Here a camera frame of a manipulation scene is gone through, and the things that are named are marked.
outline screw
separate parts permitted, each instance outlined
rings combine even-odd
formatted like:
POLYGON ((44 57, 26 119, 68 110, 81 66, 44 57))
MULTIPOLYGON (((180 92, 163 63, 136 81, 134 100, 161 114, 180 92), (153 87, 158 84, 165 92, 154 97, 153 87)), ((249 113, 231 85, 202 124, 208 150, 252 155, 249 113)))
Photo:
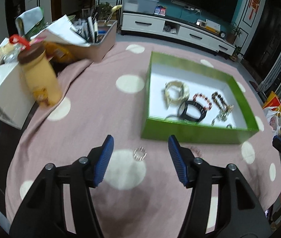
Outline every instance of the screw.
POLYGON ((234 164, 229 164, 229 169, 232 171, 235 171, 237 169, 237 167, 234 164))
POLYGON ((87 159, 87 157, 83 156, 83 157, 81 157, 81 158, 79 159, 79 162, 80 162, 81 164, 86 164, 86 163, 88 162, 88 159, 87 159))
POLYGON ((54 164, 52 164, 52 163, 46 164, 46 166, 45 166, 45 168, 47 170, 51 170, 53 167, 54 167, 54 164))
POLYGON ((195 162, 197 165, 201 165, 202 162, 203 162, 203 160, 202 160, 201 158, 199 158, 199 157, 196 157, 196 158, 193 160, 193 162, 195 162))

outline drawer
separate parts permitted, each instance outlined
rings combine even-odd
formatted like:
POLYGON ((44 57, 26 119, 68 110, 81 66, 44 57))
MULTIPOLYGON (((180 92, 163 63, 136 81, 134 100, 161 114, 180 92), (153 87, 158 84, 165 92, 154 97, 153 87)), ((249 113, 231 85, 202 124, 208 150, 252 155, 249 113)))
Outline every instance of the drawer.
POLYGON ((213 38, 199 31, 180 26, 178 37, 190 43, 211 49, 210 45, 213 38))
POLYGON ((161 34, 165 25, 165 20, 142 17, 137 15, 123 15, 122 30, 142 31, 161 34))
POLYGON ((216 51, 222 51, 228 55, 232 55, 235 48, 226 44, 225 42, 222 42, 218 39, 213 39, 213 42, 211 43, 212 47, 214 48, 214 50, 216 51))

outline black bracelet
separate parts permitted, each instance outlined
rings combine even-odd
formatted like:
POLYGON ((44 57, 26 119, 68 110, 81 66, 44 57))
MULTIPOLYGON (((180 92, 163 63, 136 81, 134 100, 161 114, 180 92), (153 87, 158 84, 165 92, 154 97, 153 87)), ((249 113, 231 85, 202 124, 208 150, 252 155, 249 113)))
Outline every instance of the black bracelet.
POLYGON ((185 101, 183 102, 179 109, 181 108, 181 106, 184 104, 184 110, 183 112, 179 115, 179 117, 183 120, 187 120, 187 121, 193 121, 193 122, 201 122, 205 116, 206 116, 206 110, 203 108, 203 106, 201 104, 199 104, 198 102, 196 101, 193 101, 193 100, 188 100, 188 101, 185 101), (201 116, 199 119, 197 118, 194 118, 194 117, 191 117, 189 115, 187 115, 187 110, 188 110, 188 105, 191 105, 191 106, 194 106, 195 108, 198 109, 198 111, 201 113, 201 116))

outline red beaded bracelet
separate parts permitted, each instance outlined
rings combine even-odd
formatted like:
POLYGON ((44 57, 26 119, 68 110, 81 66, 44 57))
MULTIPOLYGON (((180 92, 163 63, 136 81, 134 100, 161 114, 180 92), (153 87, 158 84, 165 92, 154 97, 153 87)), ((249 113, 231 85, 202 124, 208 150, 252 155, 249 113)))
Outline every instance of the red beaded bracelet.
POLYGON ((193 96, 193 101, 196 101, 197 97, 201 97, 203 98, 207 103, 208 103, 208 107, 203 107, 205 110, 209 111, 211 110, 212 108, 212 102, 210 101, 210 99, 208 99, 207 96, 203 95, 202 93, 198 94, 196 93, 194 96, 193 96))

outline chinese knot decoration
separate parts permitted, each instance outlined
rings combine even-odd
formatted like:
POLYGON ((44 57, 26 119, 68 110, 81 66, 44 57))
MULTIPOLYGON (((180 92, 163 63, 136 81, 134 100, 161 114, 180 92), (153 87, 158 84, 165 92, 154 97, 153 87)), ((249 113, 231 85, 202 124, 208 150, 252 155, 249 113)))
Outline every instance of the chinese knot decoration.
POLYGON ((259 7, 259 0, 250 0, 248 7, 252 7, 252 12, 250 13, 249 19, 252 19, 253 13, 257 13, 259 7))

